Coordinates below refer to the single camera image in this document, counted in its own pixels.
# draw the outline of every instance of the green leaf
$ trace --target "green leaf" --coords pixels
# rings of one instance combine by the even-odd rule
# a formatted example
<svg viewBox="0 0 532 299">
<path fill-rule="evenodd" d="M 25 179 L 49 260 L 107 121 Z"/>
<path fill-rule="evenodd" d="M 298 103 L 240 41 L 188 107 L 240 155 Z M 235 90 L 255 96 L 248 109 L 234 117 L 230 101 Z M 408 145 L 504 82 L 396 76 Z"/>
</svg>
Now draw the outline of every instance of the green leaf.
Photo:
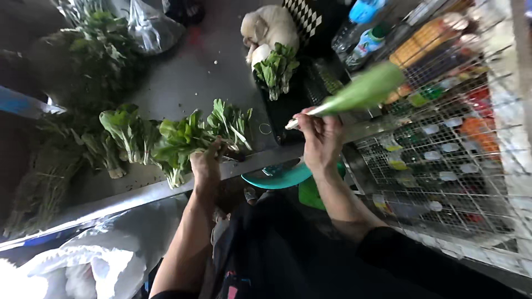
<svg viewBox="0 0 532 299">
<path fill-rule="evenodd" d="M 72 42 L 72 44 L 70 45 L 69 50 L 73 51 L 73 52 L 80 51 L 82 49 L 87 48 L 88 45 L 89 45 L 89 41 L 88 40 L 86 40 L 84 38 L 78 38 L 78 39 L 76 39 L 76 40 L 74 40 Z"/>
</svg>

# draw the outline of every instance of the stainless steel counter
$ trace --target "stainless steel counter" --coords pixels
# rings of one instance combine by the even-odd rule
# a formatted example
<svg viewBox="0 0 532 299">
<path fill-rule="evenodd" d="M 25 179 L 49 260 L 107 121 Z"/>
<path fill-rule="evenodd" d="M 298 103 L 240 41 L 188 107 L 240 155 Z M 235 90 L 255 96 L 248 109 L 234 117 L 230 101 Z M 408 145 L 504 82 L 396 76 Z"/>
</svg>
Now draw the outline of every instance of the stainless steel counter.
<svg viewBox="0 0 532 299">
<path fill-rule="evenodd" d="M 259 90 L 253 81 L 251 67 L 246 64 L 247 48 L 240 35 L 242 17 L 266 4 L 279 1 L 209 0 L 206 16 L 196 27 L 187 29 L 174 49 L 153 58 L 153 68 L 146 82 L 132 97 L 143 117 L 178 120 L 200 109 L 204 115 L 212 111 L 215 98 L 227 100 L 241 109 L 253 108 L 251 144 L 255 153 L 245 162 L 221 165 L 222 179 L 242 175 L 266 166 L 283 163 L 303 154 L 303 144 L 279 147 L 273 134 L 262 134 L 259 125 L 269 123 Z M 346 142 L 382 130 L 372 125 L 347 128 Z M 70 202 L 84 203 L 65 210 L 46 235 L 82 223 L 94 223 L 106 215 L 118 213 L 175 196 L 192 189 L 193 181 L 170 189 L 162 172 L 154 165 L 127 165 L 128 174 L 110 179 L 105 171 L 77 175 L 72 182 Z M 0 244 L 0 251 L 34 238 L 28 236 Z"/>
</svg>

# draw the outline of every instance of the plastic bottle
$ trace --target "plastic bottle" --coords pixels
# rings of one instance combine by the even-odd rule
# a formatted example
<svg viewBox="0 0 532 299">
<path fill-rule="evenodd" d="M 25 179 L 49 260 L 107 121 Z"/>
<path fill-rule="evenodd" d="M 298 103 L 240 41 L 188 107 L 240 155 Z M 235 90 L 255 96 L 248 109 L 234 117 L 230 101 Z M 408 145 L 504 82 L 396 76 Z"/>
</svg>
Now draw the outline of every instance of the plastic bottle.
<svg viewBox="0 0 532 299">
<path fill-rule="evenodd" d="M 362 34 L 361 29 L 357 29 L 357 25 L 370 23 L 385 4 L 386 0 L 358 0 L 349 11 L 349 17 L 332 39 L 332 49 L 338 54 L 346 52 L 355 42 L 354 39 Z"/>
<path fill-rule="evenodd" d="M 386 22 L 364 31 L 360 36 L 359 43 L 345 61 L 347 69 L 350 71 L 360 69 L 372 52 L 384 46 L 384 38 L 390 31 L 391 26 Z"/>
</svg>

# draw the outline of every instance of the bundle of greens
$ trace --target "bundle of greens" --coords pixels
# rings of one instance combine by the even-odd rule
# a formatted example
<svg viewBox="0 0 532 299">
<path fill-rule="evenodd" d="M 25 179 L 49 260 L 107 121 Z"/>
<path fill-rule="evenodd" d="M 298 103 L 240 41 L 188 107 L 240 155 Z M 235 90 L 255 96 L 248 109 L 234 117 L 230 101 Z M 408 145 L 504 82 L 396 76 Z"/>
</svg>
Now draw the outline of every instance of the bundle of greens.
<svg viewBox="0 0 532 299">
<path fill-rule="evenodd" d="M 118 150 L 116 143 L 107 131 L 96 134 L 85 133 L 81 135 L 81 140 L 88 148 L 88 153 L 84 154 L 93 168 L 98 169 L 100 163 L 107 169 L 112 179 L 123 177 L 126 172 L 120 167 Z"/>
<path fill-rule="evenodd" d="M 162 138 L 155 144 L 152 155 L 167 177 L 170 188 L 179 187 L 190 172 L 190 154 L 206 150 L 216 139 L 204 129 L 201 113 L 194 111 L 181 121 L 165 119 L 159 126 Z"/>
<path fill-rule="evenodd" d="M 240 108 L 231 104 L 226 105 L 220 98 L 215 99 L 212 114 L 207 117 L 209 133 L 230 140 L 229 148 L 234 152 L 238 153 L 240 151 L 238 145 L 242 144 L 251 151 L 251 145 L 244 137 L 244 131 L 249 125 L 252 111 L 253 109 L 249 109 L 244 115 Z"/>
<path fill-rule="evenodd" d="M 43 138 L 16 188 L 4 237 L 16 238 L 48 228 L 63 204 L 72 177 L 83 165 L 82 147 L 59 135 Z"/>
<path fill-rule="evenodd" d="M 300 64 L 295 56 L 296 52 L 292 47 L 275 43 L 275 49 L 271 51 L 270 56 L 253 66 L 257 77 L 268 86 L 271 101 L 276 101 L 281 92 L 289 92 L 288 83 Z"/>
<path fill-rule="evenodd" d="M 151 163 L 151 151 L 161 138 L 159 121 L 141 119 L 135 104 L 122 104 L 116 110 L 104 111 L 99 120 L 118 144 L 121 160 L 144 165 Z"/>
<path fill-rule="evenodd" d="M 120 103 L 145 70 L 127 20 L 98 6 L 86 8 L 75 29 L 44 37 L 28 51 L 43 91 L 67 109 L 94 101 Z"/>
<path fill-rule="evenodd" d="M 122 150 L 121 159 L 125 154 L 129 163 L 143 160 L 143 154 L 139 148 L 141 123 L 137 105 L 122 104 L 116 110 L 104 111 L 100 113 L 99 120 Z"/>
</svg>

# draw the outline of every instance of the wire shelf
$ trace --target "wire shelf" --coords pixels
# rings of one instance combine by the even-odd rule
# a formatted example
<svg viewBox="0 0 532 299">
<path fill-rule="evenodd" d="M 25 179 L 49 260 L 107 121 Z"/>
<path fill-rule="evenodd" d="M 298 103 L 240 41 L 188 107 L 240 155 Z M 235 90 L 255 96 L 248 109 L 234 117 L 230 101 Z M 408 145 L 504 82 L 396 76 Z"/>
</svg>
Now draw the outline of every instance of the wire shelf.
<svg viewBox="0 0 532 299">
<path fill-rule="evenodd" d="M 532 218 L 524 208 L 532 204 L 532 159 L 523 101 L 507 66 L 514 45 L 500 38 L 511 16 L 493 10 L 494 2 L 447 1 L 426 23 L 459 11 L 462 17 L 446 20 L 446 30 L 435 35 L 420 24 L 379 54 L 406 76 L 384 107 L 402 125 L 355 144 L 378 184 L 375 206 L 388 222 L 530 259 L 530 248 L 507 242 L 532 246 Z M 475 5 L 456 8 L 466 3 Z"/>
</svg>

